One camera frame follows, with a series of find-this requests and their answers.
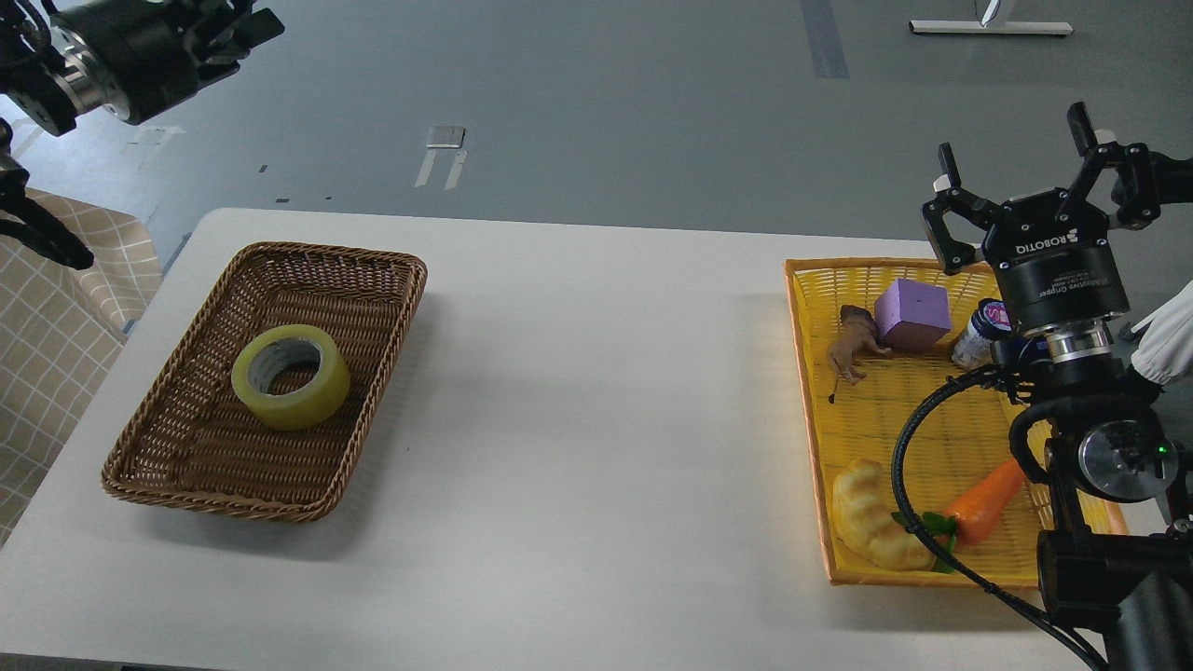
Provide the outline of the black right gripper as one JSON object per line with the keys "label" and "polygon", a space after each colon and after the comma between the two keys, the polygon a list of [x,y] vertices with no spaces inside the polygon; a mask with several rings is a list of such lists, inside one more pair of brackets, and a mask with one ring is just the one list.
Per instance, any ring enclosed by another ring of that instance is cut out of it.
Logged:
{"label": "black right gripper", "polygon": [[[1082,165],[1069,187],[1007,201],[979,197],[963,186],[954,152],[939,144],[941,176],[933,199],[921,207],[925,233],[942,273],[988,263],[1010,321],[1024,333],[1069,322],[1121,318],[1129,294],[1121,285],[1108,230],[1142,230],[1160,218],[1163,205],[1192,203],[1189,158],[1164,156],[1137,144],[1121,144],[1113,133],[1092,127],[1083,101],[1071,103],[1067,123]],[[1104,171],[1115,172],[1113,215],[1088,203]],[[959,240],[951,221],[983,232],[979,245]]]}

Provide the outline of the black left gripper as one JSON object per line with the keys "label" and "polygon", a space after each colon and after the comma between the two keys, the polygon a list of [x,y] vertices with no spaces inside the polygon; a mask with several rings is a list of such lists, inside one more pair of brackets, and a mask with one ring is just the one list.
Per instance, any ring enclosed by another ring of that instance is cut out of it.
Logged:
{"label": "black left gripper", "polygon": [[285,31],[267,7],[214,1],[89,1],[50,10],[48,24],[58,55],[48,68],[50,127],[74,127],[94,109],[137,127]]}

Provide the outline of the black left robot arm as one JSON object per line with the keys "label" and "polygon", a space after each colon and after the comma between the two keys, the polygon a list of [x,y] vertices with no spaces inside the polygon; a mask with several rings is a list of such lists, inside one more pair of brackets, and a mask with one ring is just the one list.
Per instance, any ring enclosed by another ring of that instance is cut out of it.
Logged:
{"label": "black left robot arm", "polygon": [[5,1],[1,92],[54,137],[95,110],[140,127],[236,74],[284,30],[253,1]]}

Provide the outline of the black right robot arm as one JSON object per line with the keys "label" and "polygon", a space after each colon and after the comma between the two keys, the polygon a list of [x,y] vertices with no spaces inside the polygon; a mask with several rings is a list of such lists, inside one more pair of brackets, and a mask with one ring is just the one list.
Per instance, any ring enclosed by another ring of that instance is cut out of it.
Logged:
{"label": "black right robot arm", "polygon": [[[892,492],[925,548],[1056,638],[1092,670],[1189,667],[1189,450],[1166,436],[1152,404],[1129,390],[1107,324],[1129,310],[1108,234],[1160,217],[1149,148],[1121,144],[1073,103],[1068,127],[1082,165],[1069,186],[1006,202],[963,187],[950,144],[922,205],[942,272],[985,263],[1014,338],[1047,345],[1024,364],[1006,344],[994,361],[947,378],[900,431]],[[1052,527],[1036,540],[1041,607],[968,568],[931,538],[907,494],[903,461],[931,412],[972,387],[1022,411],[1008,447],[1030,484],[1047,490]]]}

